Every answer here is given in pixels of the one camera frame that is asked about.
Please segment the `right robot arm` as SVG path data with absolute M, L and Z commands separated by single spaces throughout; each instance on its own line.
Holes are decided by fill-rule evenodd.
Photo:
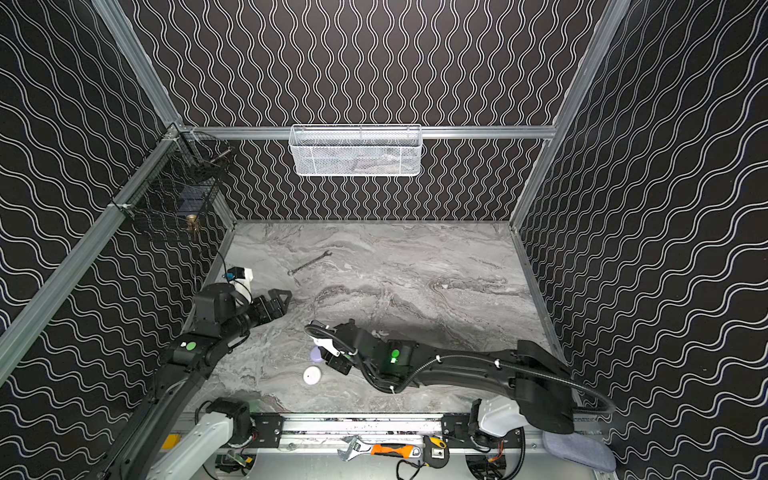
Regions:
M 327 366 L 343 375 L 358 370 L 380 393 L 397 395 L 433 385 L 489 392 L 517 403 L 528 424 L 555 434 L 573 433 L 576 415 L 608 415 L 616 409 L 608 396 L 573 380 L 565 363 L 533 341 L 476 352 L 384 340 L 354 320 L 336 326 L 312 322 L 304 331 Z

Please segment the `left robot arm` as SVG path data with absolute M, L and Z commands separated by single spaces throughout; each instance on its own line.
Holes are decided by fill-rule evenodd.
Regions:
M 219 361 L 247 340 L 253 328 L 286 315 L 291 299 L 292 292 L 283 289 L 244 296 L 231 283 L 210 284 L 198 292 L 194 327 L 161 354 L 145 398 L 87 477 L 145 478 L 185 406 Z

